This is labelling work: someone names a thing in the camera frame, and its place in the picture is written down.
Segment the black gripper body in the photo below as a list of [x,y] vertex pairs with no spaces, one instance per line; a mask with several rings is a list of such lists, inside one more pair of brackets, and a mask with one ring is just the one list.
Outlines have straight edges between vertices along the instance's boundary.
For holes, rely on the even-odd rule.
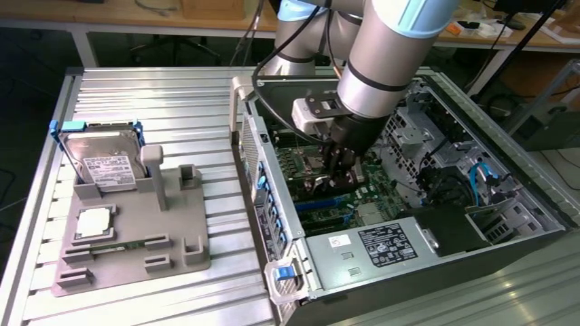
[[385,128],[388,117],[364,118],[356,114],[338,116],[329,128],[332,144],[338,149],[346,149],[356,156],[362,156]]

